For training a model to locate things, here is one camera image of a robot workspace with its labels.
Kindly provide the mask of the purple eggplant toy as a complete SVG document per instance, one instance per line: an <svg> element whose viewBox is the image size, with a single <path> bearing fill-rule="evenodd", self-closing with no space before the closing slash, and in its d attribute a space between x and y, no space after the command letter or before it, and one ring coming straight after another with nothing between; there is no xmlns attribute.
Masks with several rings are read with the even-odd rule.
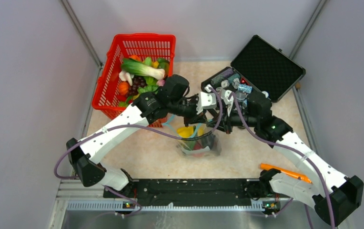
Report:
<svg viewBox="0 0 364 229"><path fill-rule="evenodd" d="M213 150L217 146L217 135L211 134L201 139L203 149Z"/></svg>

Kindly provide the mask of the yellow bell pepper toy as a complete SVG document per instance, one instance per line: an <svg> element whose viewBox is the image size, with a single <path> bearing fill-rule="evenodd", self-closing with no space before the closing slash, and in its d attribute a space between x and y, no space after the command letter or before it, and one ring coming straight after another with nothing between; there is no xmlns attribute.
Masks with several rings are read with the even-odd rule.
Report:
<svg viewBox="0 0 364 229"><path fill-rule="evenodd" d="M182 138L194 138L202 136L204 134L205 128L200 126L188 126L180 127L177 129L177 134Z"/></svg>

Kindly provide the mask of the clear zip top bag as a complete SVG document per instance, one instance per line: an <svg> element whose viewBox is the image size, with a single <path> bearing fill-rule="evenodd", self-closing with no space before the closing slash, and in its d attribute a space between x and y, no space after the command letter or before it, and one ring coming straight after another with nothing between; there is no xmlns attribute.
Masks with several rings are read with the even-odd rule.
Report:
<svg viewBox="0 0 364 229"><path fill-rule="evenodd" d="M177 134L177 129L182 127L178 127L175 128L174 126L170 125L170 122L174 119L174 115L172 115L165 123L163 123L162 125L164 127L169 128L169 130L174 134L174 135L178 135ZM206 124L194 124L192 126L200 126L205 128L204 134L209 132L211 130L210 127L207 127ZM216 156L220 156L221 155L221 145L219 143L219 138L217 141L217 146L216 148L214 148L213 150L208 150L208 149L203 149L202 145L201 145L201 139L203 138L202 136L198 136L198 140L195 140L195 145L194 145L194 149L192 151L189 151L186 149L186 143L185 140L177 140L176 141L176 149L178 151L178 153L180 153L180 155L184 156L184 157L194 157L194 158L204 158L204 157L216 157Z"/></svg>

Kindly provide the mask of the green chili pepper toy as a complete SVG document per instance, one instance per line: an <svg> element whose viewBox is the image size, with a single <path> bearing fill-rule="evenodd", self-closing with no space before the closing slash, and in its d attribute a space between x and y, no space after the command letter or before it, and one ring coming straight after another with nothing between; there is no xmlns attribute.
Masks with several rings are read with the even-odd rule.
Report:
<svg viewBox="0 0 364 229"><path fill-rule="evenodd" d="M186 136L185 138L195 138L197 137L197 127L196 126L189 126L186 128ZM195 140L193 141L185 141L186 149L192 151L194 149Z"/></svg>

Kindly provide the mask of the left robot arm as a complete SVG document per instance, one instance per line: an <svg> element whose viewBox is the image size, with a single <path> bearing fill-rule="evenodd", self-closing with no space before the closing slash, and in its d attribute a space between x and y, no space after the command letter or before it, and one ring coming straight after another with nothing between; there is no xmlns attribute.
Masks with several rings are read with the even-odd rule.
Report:
<svg viewBox="0 0 364 229"><path fill-rule="evenodd" d="M181 116L189 121L203 118L205 110L222 105L220 96L211 85L207 85L205 92L191 99L184 97L188 88L187 79L173 75L156 91L142 93L100 131L83 140L68 140L65 155L83 186L101 184L114 188L121 197L129 196L133 185L126 172L122 169L105 168L101 164L102 159L137 130L151 131L149 126L168 114Z"/></svg>

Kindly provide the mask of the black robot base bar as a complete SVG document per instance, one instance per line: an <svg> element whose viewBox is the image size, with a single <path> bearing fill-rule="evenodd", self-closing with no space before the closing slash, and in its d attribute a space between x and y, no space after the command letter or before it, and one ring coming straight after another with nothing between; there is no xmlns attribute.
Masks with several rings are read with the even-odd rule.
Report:
<svg viewBox="0 0 364 229"><path fill-rule="evenodd" d="M284 196L258 179L139 179L119 191L144 207L251 207L279 211Z"/></svg>

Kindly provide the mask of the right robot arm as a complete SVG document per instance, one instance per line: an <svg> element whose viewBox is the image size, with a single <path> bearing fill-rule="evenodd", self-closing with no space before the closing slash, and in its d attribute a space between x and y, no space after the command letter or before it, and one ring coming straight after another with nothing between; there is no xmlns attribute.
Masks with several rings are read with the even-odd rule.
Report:
<svg viewBox="0 0 364 229"><path fill-rule="evenodd" d="M282 154L310 180L307 183L275 170L259 184L264 196L279 193L294 198L312 207L332 228L339 226L360 207L363 181L358 176L350 177L338 171L309 148L291 126L272 114L271 101L263 93L248 95L254 102L247 102L248 111L245 113L234 92L227 90L223 95L217 92L210 95L212 98L205 101L211 101L220 110L217 125L226 117L227 125L232 127L232 117L237 115L238 126L245 127L255 139Z"/></svg>

